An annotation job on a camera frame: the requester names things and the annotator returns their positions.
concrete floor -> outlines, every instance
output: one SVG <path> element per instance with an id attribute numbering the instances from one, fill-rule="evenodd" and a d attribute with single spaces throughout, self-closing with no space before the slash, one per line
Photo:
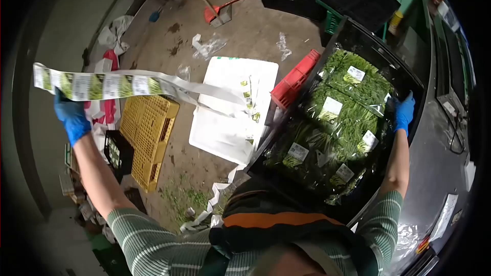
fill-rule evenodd
<path id="1" fill-rule="evenodd" d="M 230 0 L 209 0 L 221 5 Z M 310 51 L 323 48 L 319 24 L 296 15 L 265 9 L 261 0 L 242 0 L 232 7 L 232 20 L 213 28 L 203 18 L 204 3 L 200 0 L 175 0 L 163 6 L 156 23 L 148 17 L 160 6 L 148 0 L 137 13 L 123 41 L 131 48 L 121 59 L 121 69 L 138 68 L 174 75 L 180 64 L 191 67 L 191 81 L 201 83 L 208 62 L 194 59 L 191 46 L 194 35 L 200 33 L 203 42 L 213 32 L 227 38 L 227 45 L 218 56 L 265 60 L 279 64 L 277 83 Z M 279 33 L 286 35 L 287 47 L 292 54 L 281 61 L 276 46 Z M 194 106 L 180 102 L 179 113 L 165 152 L 157 191 L 140 191 L 149 215 L 169 230 L 177 231 L 183 210 L 192 206 L 197 213 L 211 194 L 213 182 L 226 182 L 227 175 L 236 164 L 189 145 L 189 131 Z M 138 186 L 131 177 L 124 185 Z"/>

green striped sleeve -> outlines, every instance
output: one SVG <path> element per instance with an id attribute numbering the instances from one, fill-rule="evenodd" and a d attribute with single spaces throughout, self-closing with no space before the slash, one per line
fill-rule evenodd
<path id="1" fill-rule="evenodd" d="M 356 229 L 356 233 L 364 236 L 374 251 L 379 272 L 392 260 L 402 201 L 401 193 L 388 192 L 378 200 Z"/>
<path id="2" fill-rule="evenodd" d="M 179 274 L 183 270 L 195 274 L 210 248 L 207 231 L 181 238 L 131 208 L 111 211 L 107 223 L 133 276 L 165 275 L 171 271 Z"/>

black plastic crate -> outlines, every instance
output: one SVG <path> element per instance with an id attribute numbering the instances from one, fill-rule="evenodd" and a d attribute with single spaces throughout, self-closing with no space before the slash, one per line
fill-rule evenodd
<path id="1" fill-rule="evenodd" d="M 124 175 L 131 174 L 134 152 L 133 147 L 119 130 L 106 131 L 104 155 L 119 183 L 121 183 Z"/>
<path id="2" fill-rule="evenodd" d="M 314 21 L 322 21 L 326 10 L 315 3 L 315 0 L 261 0 L 265 8 L 306 17 Z"/>
<path id="3" fill-rule="evenodd" d="M 309 75 L 309 78 L 302 86 L 298 98 L 286 111 L 282 121 L 274 127 L 272 132 L 264 140 L 252 157 L 248 166 L 244 169 L 249 175 L 257 177 L 267 182 L 273 189 L 292 204 L 303 211 L 324 213 L 329 217 L 335 218 L 343 224 L 350 221 L 363 210 L 372 196 L 377 192 L 382 183 L 385 167 L 390 155 L 391 142 L 387 139 L 385 147 L 377 153 L 377 166 L 375 171 L 364 176 L 359 181 L 353 192 L 341 199 L 341 205 L 330 206 L 324 203 L 324 199 L 318 193 L 304 187 L 293 179 L 284 175 L 279 169 L 268 168 L 264 165 L 266 157 L 264 153 L 269 151 L 286 132 L 287 124 L 291 120 L 304 117 L 304 111 L 300 109 L 302 102 L 308 101 L 313 87 L 320 81 L 318 72 L 322 69 L 327 58 L 332 54 L 336 42 L 341 43 L 343 49 L 359 54 L 367 61 L 376 66 L 386 79 L 394 86 L 396 94 L 405 97 L 409 90 L 414 93 L 416 104 L 414 106 L 414 120 L 409 124 L 409 144 L 411 143 L 416 127 L 421 117 L 424 106 L 424 87 L 420 80 L 411 72 L 407 65 L 378 37 L 372 35 L 370 31 L 359 25 L 350 18 L 344 17 L 339 24 L 337 32 L 330 39 L 321 58 Z"/>
<path id="4" fill-rule="evenodd" d="M 401 6 L 397 0 L 320 0 L 341 15 L 347 15 L 376 32 Z"/>

striped shirt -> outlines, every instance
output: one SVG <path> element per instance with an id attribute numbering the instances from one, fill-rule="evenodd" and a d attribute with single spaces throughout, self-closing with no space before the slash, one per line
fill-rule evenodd
<path id="1" fill-rule="evenodd" d="M 356 233 L 363 236 L 377 258 L 378 273 L 392 259 L 397 243 L 397 222 L 402 196 L 391 191 L 378 200 L 359 223 Z M 211 248 L 209 230 L 195 234 L 175 235 L 154 219 L 135 209 L 115 209 L 107 217 L 126 257 L 133 276 L 197 275 Z M 322 249 L 344 275 L 357 275 L 347 250 L 335 239 L 308 242 Z M 265 249 L 235 254 L 229 261 L 225 276 L 246 275 Z"/>

hand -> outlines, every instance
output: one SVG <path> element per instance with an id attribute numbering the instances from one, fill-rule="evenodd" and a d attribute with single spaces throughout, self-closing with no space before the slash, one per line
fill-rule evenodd
<path id="1" fill-rule="evenodd" d="M 412 96 L 412 91 L 409 91 L 408 97 L 404 101 L 400 102 L 397 98 L 394 98 L 395 104 L 395 122 L 396 127 L 394 132 L 399 129 L 406 131 L 406 136 L 409 136 L 408 125 L 412 121 L 412 113 L 414 112 L 414 104 L 416 101 Z"/>
<path id="2" fill-rule="evenodd" d="M 85 118 L 83 102 L 71 101 L 58 88 L 55 88 L 54 112 L 65 127 L 70 145 L 73 145 L 90 132 L 90 122 Z"/>

